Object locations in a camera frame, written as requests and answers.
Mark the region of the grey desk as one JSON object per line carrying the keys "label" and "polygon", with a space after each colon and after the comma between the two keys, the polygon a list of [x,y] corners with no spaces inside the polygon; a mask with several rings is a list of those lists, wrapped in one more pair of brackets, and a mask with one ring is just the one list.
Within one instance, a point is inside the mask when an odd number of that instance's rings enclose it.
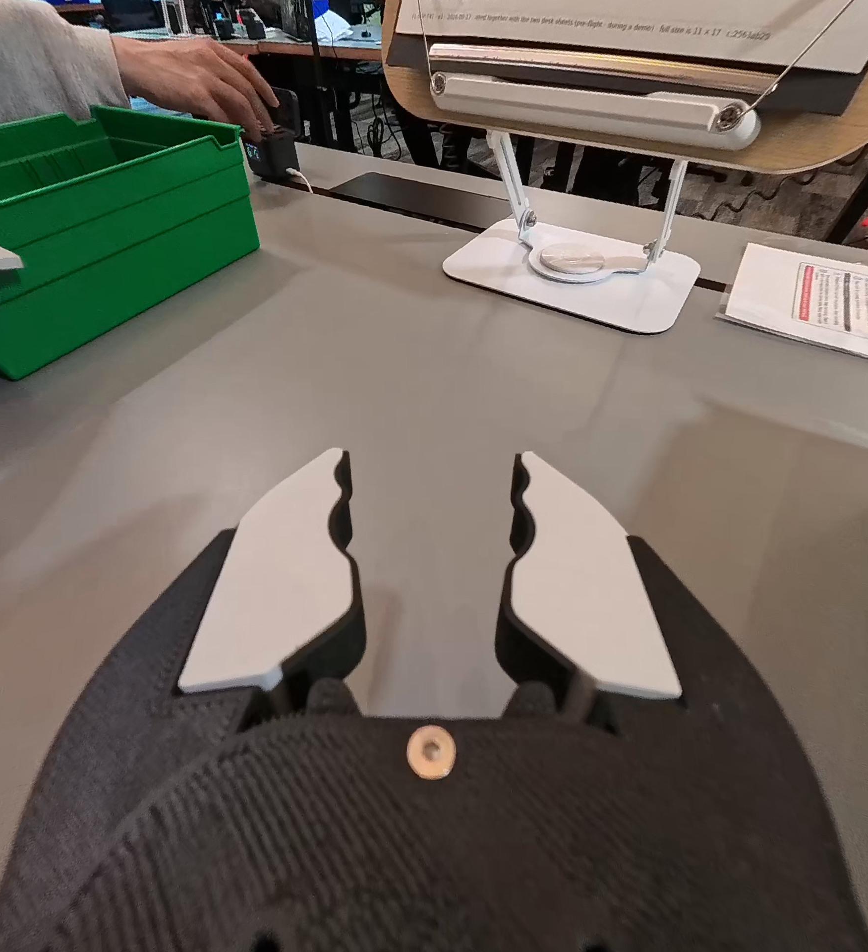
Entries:
{"label": "grey desk", "polygon": [[717,317],[749,243],[678,219],[699,261],[672,330],[632,336],[447,278],[451,223],[253,184],[261,248],[17,383],[0,379],[0,876],[68,709],[220,531],[347,449],[367,650],[395,717],[492,717],[515,455],[642,537],[757,666],[806,746],[868,921],[868,361]]}

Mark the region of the laminated paper sheet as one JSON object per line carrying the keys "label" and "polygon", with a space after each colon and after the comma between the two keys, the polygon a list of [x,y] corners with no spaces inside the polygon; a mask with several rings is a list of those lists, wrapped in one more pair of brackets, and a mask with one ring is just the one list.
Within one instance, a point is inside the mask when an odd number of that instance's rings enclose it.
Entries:
{"label": "laminated paper sheet", "polygon": [[868,266],[748,244],[717,316],[868,359]]}

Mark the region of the black power cube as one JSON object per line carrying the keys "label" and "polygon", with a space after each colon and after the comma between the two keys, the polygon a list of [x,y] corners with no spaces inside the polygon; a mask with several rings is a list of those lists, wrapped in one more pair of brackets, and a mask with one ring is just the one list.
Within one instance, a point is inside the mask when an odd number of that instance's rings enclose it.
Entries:
{"label": "black power cube", "polygon": [[291,128],[275,126],[274,131],[259,142],[243,136],[241,144],[250,171],[263,181],[289,182],[300,173],[296,134]]}

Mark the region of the black smartphone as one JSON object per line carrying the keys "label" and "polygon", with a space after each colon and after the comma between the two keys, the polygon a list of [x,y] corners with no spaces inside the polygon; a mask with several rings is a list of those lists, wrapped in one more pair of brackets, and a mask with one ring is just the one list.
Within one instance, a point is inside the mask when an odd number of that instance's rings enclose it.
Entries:
{"label": "black smartphone", "polygon": [[267,109],[274,127],[274,135],[297,141],[303,134],[303,123],[297,93],[293,89],[272,87],[277,103]]}

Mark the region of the black desk panel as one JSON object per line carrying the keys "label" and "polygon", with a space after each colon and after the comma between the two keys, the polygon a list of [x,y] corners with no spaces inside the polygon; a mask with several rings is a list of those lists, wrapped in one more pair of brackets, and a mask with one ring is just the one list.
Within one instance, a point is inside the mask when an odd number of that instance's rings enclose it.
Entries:
{"label": "black desk panel", "polygon": [[331,188],[328,195],[468,232],[483,232],[511,216],[506,199],[384,173],[360,174]]}

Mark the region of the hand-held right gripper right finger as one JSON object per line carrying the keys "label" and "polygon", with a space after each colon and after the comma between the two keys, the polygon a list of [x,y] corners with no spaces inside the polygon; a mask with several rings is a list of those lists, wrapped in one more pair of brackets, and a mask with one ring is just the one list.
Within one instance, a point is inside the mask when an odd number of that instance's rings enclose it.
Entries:
{"label": "hand-held right gripper right finger", "polygon": [[581,720],[599,695],[682,701],[625,528],[533,451],[515,458],[510,500],[512,558],[495,636],[504,674],[545,684],[559,710]]}

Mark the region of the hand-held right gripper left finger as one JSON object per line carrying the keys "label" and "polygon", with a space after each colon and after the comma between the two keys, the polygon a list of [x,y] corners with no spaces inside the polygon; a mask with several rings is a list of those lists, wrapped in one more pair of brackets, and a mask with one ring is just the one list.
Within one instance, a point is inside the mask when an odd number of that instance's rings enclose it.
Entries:
{"label": "hand-held right gripper left finger", "polygon": [[178,675],[184,696],[250,689],[279,713],[360,664],[366,623],[353,539],[351,458],[332,447],[237,524]]}

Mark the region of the printed paper sheet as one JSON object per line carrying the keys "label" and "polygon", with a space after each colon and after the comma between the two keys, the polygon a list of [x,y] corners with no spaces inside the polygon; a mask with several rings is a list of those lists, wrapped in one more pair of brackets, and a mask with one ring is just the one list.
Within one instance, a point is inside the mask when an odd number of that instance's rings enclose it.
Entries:
{"label": "printed paper sheet", "polygon": [[423,39],[855,76],[868,67],[868,1],[401,2],[389,60],[422,63]]}

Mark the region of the green plastic bin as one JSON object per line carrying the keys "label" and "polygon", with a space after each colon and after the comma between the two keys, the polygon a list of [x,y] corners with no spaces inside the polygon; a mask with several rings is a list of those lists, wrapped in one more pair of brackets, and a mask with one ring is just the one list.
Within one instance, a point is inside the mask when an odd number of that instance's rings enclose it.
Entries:
{"label": "green plastic bin", "polygon": [[260,247],[240,131],[106,106],[0,124],[0,247],[20,380]]}

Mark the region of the long wooden table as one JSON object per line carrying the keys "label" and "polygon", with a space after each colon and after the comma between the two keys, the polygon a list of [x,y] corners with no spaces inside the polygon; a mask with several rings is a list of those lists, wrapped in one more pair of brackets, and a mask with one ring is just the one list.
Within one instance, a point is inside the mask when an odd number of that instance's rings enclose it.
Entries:
{"label": "long wooden table", "polygon": [[[335,37],[327,43],[319,41],[318,53],[329,61],[380,64],[381,39],[382,29],[379,23],[356,25],[352,28],[351,35]],[[311,59],[316,53],[310,42],[297,40],[276,28],[266,28],[263,39],[251,39],[238,34],[224,40],[223,44],[244,55],[272,54]]]}

